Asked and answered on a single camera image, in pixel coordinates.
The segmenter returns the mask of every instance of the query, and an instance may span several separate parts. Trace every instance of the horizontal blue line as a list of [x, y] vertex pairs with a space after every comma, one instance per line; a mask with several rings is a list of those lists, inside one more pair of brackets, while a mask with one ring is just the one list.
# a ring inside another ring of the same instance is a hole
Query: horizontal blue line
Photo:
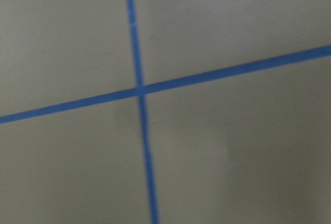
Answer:
[[[274, 67], [309, 61], [312, 59], [322, 58], [330, 55], [331, 55], [331, 45], [320, 48], [314, 48], [306, 51], [296, 52], [288, 55], [268, 58], [252, 63], [232, 66], [224, 69], [213, 70], [213, 71], [177, 78], [173, 80], [163, 81], [160, 83], [149, 84], [143, 86], [142, 93], [146, 95], [154, 92], [165, 91], [168, 89], [208, 82], [221, 78], [232, 77], [254, 71], [271, 69]], [[94, 96], [85, 99], [61, 103], [53, 106], [48, 106], [40, 109], [29, 110], [11, 115], [5, 115], [0, 117], [0, 124], [37, 117], [40, 115], [62, 112], [70, 109], [78, 109], [82, 107], [87, 107], [109, 101], [121, 100], [134, 96], [138, 96], [138, 90], [136, 88], [126, 89], [124, 91], [117, 91], [100, 96]]]
[[66, 103], [60, 103], [57, 105], [52, 105], [52, 106], [48, 106], [48, 107], [44, 107], [44, 108], [40, 108], [40, 109], [24, 111], [24, 112], [20, 112], [20, 113], [16, 113], [16, 114], [11, 114], [11, 115], [5, 115], [5, 116], [0, 117], [0, 124], [19, 121], [19, 120], [28, 119], [28, 118], [37, 117], [37, 116], [46, 115], [46, 114], [62, 112], [62, 111], [71, 110], [71, 109], [78, 109], [78, 108], [82, 108], [82, 107], [87, 107], [87, 106], [91, 106], [91, 105], [109, 102], [109, 101], [116, 101], [116, 100], [120, 100], [120, 99], [133, 97], [136, 95], [137, 95], [137, 89], [131, 88], [131, 89], [126, 89], [124, 91], [117, 91], [117, 92], [112, 92], [112, 93], [108, 93], [108, 94], [104, 94], [104, 95], [88, 97], [88, 98], [70, 101], [70, 102], [66, 102]]
[[153, 83], [144, 87], [144, 94], [150, 94], [168, 89], [184, 87], [197, 83], [208, 82], [221, 78], [237, 76], [258, 70], [271, 69], [279, 66], [294, 64], [331, 55], [331, 46], [314, 48], [311, 50], [272, 57], [260, 61], [232, 66], [224, 69], [213, 70], [201, 74]]

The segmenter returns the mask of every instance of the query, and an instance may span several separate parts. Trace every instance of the diagonal blue line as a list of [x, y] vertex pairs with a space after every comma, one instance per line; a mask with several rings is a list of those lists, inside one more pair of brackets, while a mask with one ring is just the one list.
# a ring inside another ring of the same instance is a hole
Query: diagonal blue line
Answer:
[[279, 66], [304, 62], [312, 59], [322, 58], [331, 55], [331, 46], [314, 48], [306, 51], [291, 53], [287, 55], [272, 57], [260, 61], [232, 66], [224, 69], [213, 70], [201, 74], [163, 81], [144, 86], [144, 93], [150, 94], [158, 91], [165, 91], [197, 83], [208, 82], [221, 78], [233, 77], [240, 74], [250, 73], [259, 70], [271, 69]]
[[141, 66], [138, 27], [137, 27], [134, 0], [127, 0], [127, 12], [128, 12], [130, 34], [131, 34], [131, 46], [132, 46], [134, 70], [136, 74], [136, 84], [139, 95], [138, 103], [140, 110], [140, 124], [141, 124], [141, 133], [142, 133], [142, 141], [143, 141], [143, 152], [144, 152], [150, 215], [151, 215], [152, 224], [159, 224], [156, 186], [155, 186], [154, 170], [153, 170], [153, 158], [151, 154], [151, 148], [149, 145], [149, 136], [148, 136], [147, 104], [146, 104], [145, 96], [143, 94], [144, 81], [143, 81], [143, 73]]
[[87, 107], [87, 106], [105, 103], [105, 102], [109, 102], [109, 101], [116, 101], [116, 100], [120, 100], [120, 99], [133, 97], [136, 95], [137, 95], [137, 89], [131, 88], [131, 89], [126, 89], [124, 91], [117, 91], [117, 92], [108, 93], [108, 94], [104, 94], [104, 95], [100, 95], [100, 96], [88, 97], [88, 98], [60, 103], [60, 104], [56, 104], [56, 105], [52, 105], [52, 106], [48, 106], [48, 107], [44, 107], [44, 108], [40, 108], [40, 109], [33, 109], [33, 110], [29, 110], [29, 111], [24, 111], [21, 113], [1, 116], [0, 124], [19, 121], [19, 120], [28, 119], [28, 118], [37, 117], [37, 116], [46, 115], [46, 114], [67, 111], [67, 110], [71, 110], [71, 109]]

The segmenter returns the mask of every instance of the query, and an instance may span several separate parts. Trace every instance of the floor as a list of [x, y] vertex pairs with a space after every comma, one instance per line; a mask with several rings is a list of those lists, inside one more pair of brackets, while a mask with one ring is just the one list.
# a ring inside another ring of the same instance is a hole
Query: floor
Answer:
[[0, 0], [0, 216], [331, 221], [330, 0]]

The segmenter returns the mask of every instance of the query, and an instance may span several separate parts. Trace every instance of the blue stripe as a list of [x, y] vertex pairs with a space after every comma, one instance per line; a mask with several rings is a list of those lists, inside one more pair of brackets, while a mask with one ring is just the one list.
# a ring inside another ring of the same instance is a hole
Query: blue stripe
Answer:
[[0, 117], [0, 124], [7, 123], [7, 122], [14, 122], [14, 121], [19, 121], [23, 119], [28, 119], [32, 117], [37, 117], [41, 115], [46, 115], [46, 114], [52, 114], [52, 113], [57, 113], [57, 112], [62, 112], [62, 111], [67, 111], [70, 109], [78, 109], [82, 107], [87, 107], [95, 104], [100, 104], [104, 102], [109, 102], [109, 101], [116, 101], [120, 99], [125, 99], [129, 97], [133, 97], [137, 95], [137, 89], [136, 88], [131, 88], [131, 89], [126, 89], [124, 91], [117, 91], [109, 94], [104, 94], [100, 96], [94, 96], [94, 97], [88, 97], [76, 101], [70, 101], [66, 103], [60, 103], [57, 105], [52, 105], [40, 109], [33, 109], [21, 113], [16, 113], [16, 114], [11, 114], [11, 115], [5, 115]]
[[319, 47], [306, 51], [272, 57], [260, 61], [232, 66], [224, 69], [213, 70], [192, 76], [177, 78], [160, 83], [149, 84], [144, 87], [144, 93], [150, 94], [167, 89], [178, 88], [197, 83], [208, 82], [221, 78], [232, 77], [258, 70], [266, 70], [279, 66], [299, 63], [331, 55], [331, 46]]
[[147, 180], [147, 190], [150, 206], [150, 215], [152, 224], [159, 224], [158, 217], [158, 207], [157, 207], [157, 196], [156, 196], [156, 186], [154, 180], [154, 170], [153, 170], [153, 159], [151, 154], [151, 148], [149, 145], [148, 136], [148, 113], [146, 106], [146, 99], [143, 93], [144, 80], [142, 74], [141, 57], [140, 57], [140, 46], [138, 38], [138, 27], [136, 21], [136, 10], [134, 7], [134, 0], [127, 0], [127, 12], [131, 33], [131, 46], [132, 55], [134, 62], [134, 70], [136, 74], [136, 83], [138, 90], [138, 102], [140, 110], [140, 122], [141, 122], [141, 133], [143, 140], [143, 151], [145, 159], [145, 170], [146, 170], [146, 180]]

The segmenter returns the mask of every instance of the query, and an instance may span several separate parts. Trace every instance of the vertical blue line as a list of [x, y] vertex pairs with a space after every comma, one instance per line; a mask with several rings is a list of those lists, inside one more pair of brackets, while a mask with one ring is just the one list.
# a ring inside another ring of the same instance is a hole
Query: vertical blue line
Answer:
[[155, 187], [154, 170], [153, 170], [153, 158], [151, 154], [151, 148], [149, 145], [149, 136], [148, 136], [148, 112], [147, 112], [146, 99], [143, 91], [144, 80], [143, 80], [143, 73], [141, 66], [138, 27], [136, 21], [136, 9], [134, 7], [134, 0], [127, 0], [127, 12], [128, 12], [129, 27], [131, 34], [131, 46], [132, 46], [134, 70], [136, 74], [136, 84], [138, 91], [138, 102], [139, 102], [140, 122], [141, 122], [140, 124], [141, 124], [142, 140], [143, 140], [143, 151], [144, 151], [144, 159], [145, 159], [145, 170], [146, 170], [147, 189], [149, 196], [150, 215], [151, 215], [152, 224], [159, 224], [157, 196], [156, 196], [156, 187]]

